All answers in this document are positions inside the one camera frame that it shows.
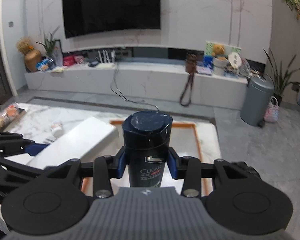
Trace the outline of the white lotion tube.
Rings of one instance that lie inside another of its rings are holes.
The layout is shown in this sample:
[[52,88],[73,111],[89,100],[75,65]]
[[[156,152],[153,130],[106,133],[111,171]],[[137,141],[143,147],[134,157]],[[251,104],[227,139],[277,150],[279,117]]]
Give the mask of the white lotion tube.
[[52,123],[51,133],[55,138],[60,138],[64,134],[63,124],[61,122]]

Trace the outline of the potted green plant left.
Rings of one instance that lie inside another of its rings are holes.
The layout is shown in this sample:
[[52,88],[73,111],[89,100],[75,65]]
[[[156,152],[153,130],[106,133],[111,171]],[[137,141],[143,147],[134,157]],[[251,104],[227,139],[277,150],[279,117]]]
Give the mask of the potted green plant left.
[[43,46],[45,49],[46,57],[52,58],[53,51],[55,49],[56,45],[56,39],[54,38],[55,33],[59,30],[60,26],[58,26],[53,32],[49,33],[48,35],[44,34],[44,42],[38,42],[36,41],[37,44]]

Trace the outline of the potted green plant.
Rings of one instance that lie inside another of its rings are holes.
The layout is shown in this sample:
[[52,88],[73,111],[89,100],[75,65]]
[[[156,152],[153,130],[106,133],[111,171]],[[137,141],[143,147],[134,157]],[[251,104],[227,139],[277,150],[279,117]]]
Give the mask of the potted green plant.
[[292,57],[286,70],[283,70],[282,61],[279,65],[277,65],[271,49],[269,50],[269,53],[266,52],[265,49],[263,49],[263,51],[267,57],[268,63],[270,64],[270,78],[274,84],[274,97],[276,98],[278,105],[280,105],[283,99],[284,91],[288,86],[298,86],[300,88],[300,82],[291,80],[292,76],[300,71],[300,68],[291,69],[291,66],[294,63],[297,55],[295,54]]
[[56,39],[54,38],[55,33],[59,30],[60,26],[58,26],[53,32],[49,33],[48,35],[44,34],[44,42],[38,42],[36,41],[37,44],[43,46],[45,49],[46,57],[52,58],[53,51],[55,49],[56,45]]

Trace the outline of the marble TV console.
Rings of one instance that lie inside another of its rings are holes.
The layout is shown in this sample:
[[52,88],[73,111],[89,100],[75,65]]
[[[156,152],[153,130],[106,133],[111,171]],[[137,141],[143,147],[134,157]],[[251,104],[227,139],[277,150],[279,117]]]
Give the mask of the marble TV console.
[[[126,97],[178,102],[188,74],[182,64],[120,62],[113,69],[73,65],[61,73],[26,73],[29,89],[113,95],[118,87]],[[220,75],[197,74],[192,103],[241,109],[247,80]]]

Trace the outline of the black television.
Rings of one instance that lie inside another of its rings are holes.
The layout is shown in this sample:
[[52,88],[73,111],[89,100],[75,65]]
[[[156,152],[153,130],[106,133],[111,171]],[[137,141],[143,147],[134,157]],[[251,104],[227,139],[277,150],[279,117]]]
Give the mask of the black television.
[[62,9],[66,38],[161,28],[161,0],[62,0]]

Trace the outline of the potted green plant right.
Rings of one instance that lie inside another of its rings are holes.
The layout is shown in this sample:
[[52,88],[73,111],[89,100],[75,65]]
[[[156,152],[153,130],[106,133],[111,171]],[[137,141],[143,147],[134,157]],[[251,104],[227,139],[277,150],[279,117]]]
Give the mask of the potted green plant right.
[[268,63],[270,64],[270,78],[274,84],[274,97],[276,98],[278,105],[280,105],[283,99],[284,91],[288,86],[298,86],[300,88],[300,82],[291,80],[292,76],[300,71],[300,68],[291,69],[291,66],[294,63],[297,55],[295,54],[292,57],[286,70],[283,70],[282,61],[279,65],[277,65],[271,49],[269,50],[269,53],[266,52],[265,49],[263,49],[263,51],[267,57]]

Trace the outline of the gold vase with dried flowers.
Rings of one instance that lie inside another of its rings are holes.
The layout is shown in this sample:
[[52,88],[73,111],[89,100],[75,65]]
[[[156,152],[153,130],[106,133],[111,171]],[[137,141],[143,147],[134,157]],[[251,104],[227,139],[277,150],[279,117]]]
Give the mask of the gold vase with dried flowers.
[[27,71],[32,73],[36,72],[37,64],[42,60],[42,54],[34,47],[31,39],[29,37],[21,38],[17,42],[16,48],[19,53],[23,54]]

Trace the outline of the green picture board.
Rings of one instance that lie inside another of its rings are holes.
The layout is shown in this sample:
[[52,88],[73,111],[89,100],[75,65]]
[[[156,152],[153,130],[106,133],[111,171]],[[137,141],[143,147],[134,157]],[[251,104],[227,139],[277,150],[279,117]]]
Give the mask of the green picture board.
[[240,55],[241,52],[242,49],[240,47],[206,41],[205,56],[212,57],[210,66],[215,75],[224,76],[226,68],[230,67],[229,55],[231,53]]

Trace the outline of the long white box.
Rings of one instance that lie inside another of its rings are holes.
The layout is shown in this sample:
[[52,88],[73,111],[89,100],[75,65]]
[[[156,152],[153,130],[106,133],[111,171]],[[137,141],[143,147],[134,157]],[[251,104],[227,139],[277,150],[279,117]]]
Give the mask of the long white box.
[[29,153],[7,157],[7,160],[44,169],[70,159],[91,162],[119,136],[117,128],[95,117],[89,117],[34,157]]

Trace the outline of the red gift box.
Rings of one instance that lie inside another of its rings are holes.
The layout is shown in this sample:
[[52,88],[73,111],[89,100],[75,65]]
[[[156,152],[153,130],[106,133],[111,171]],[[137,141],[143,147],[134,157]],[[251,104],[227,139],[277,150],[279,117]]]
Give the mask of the red gift box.
[[73,55],[63,57],[63,66],[70,67],[75,63],[75,57]]

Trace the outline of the pastel woven bag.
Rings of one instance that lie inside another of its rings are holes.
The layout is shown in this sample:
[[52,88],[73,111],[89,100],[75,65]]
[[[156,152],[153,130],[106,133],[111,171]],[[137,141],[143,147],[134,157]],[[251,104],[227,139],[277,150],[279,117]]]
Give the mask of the pastel woven bag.
[[279,109],[280,108],[279,108],[278,100],[274,96],[271,96],[267,110],[264,114],[265,122],[271,122],[271,123],[277,122],[279,119]]

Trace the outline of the teddy bear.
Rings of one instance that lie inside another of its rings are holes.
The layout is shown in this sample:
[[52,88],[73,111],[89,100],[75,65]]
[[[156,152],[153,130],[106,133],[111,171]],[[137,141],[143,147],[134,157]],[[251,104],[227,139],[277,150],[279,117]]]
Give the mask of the teddy bear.
[[212,56],[219,60],[226,60],[224,46],[221,44],[214,44],[212,47]]

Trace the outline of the snack package on books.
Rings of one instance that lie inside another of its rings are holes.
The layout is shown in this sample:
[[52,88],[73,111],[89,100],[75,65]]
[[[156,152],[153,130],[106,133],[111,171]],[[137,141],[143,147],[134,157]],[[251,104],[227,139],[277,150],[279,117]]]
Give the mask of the snack package on books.
[[18,103],[13,103],[0,111],[0,132],[6,130],[11,124],[17,122],[26,114],[26,109]]

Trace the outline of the white wifi router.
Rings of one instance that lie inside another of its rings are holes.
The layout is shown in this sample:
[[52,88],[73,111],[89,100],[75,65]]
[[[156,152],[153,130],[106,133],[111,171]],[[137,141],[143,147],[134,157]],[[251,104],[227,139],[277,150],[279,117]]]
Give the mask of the white wifi router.
[[102,50],[98,51],[98,65],[96,68],[98,69],[113,69],[115,67],[115,50]]

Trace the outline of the grey trash can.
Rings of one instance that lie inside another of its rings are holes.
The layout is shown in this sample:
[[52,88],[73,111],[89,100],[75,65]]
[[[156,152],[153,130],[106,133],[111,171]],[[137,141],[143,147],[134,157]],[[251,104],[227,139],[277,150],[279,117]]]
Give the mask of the grey trash can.
[[247,85],[245,100],[240,112],[241,119],[251,125],[258,126],[263,121],[274,85],[263,78],[252,77]]

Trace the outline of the orange storage box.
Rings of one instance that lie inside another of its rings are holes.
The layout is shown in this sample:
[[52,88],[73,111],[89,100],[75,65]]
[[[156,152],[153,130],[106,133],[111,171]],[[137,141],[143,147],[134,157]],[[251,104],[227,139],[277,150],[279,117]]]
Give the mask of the orange storage box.
[[[107,146],[101,155],[106,155],[110,151],[115,154],[124,145],[123,143],[123,131],[121,125],[122,120],[110,120],[110,124],[114,125],[118,132],[119,137]],[[202,163],[208,163],[207,157],[204,157],[202,147],[199,142],[199,134],[197,131],[197,125],[193,122],[174,122],[171,130],[170,146],[174,148],[175,152],[180,157],[191,156],[198,158]],[[125,168],[123,177],[121,179],[111,179],[111,186],[113,193],[117,194],[120,187],[130,187],[128,167]],[[169,172],[167,164],[165,165],[161,187],[175,187],[177,193],[181,193],[183,186],[183,180],[174,180]],[[84,178],[82,185],[82,192],[87,196],[93,196],[93,178]],[[202,179],[202,195],[207,196],[212,192],[211,179]]]

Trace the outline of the blue snack bag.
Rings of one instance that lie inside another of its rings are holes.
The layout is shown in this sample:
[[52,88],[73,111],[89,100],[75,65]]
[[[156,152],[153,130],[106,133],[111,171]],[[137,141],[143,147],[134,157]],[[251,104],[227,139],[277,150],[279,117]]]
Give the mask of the blue snack bag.
[[51,69],[52,64],[53,64],[53,61],[51,61],[51,59],[45,58],[41,62],[38,62],[36,64],[36,68],[40,72],[45,72],[45,71]]

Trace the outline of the white round fan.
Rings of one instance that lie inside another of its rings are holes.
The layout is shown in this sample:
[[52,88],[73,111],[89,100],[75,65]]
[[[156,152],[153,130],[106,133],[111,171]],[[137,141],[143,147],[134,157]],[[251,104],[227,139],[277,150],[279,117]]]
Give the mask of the white round fan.
[[228,61],[230,65],[235,69],[238,69],[242,65],[242,59],[240,55],[234,51],[228,55]]

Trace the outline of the dark blue shampoo bottle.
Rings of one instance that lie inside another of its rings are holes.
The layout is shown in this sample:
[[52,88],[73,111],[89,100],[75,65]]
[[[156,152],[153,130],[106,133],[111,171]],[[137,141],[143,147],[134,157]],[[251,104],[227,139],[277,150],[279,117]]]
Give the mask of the dark blue shampoo bottle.
[[122,124],[131,187],[159,187],[170,146],[173,118],[157,111],[140,111]]

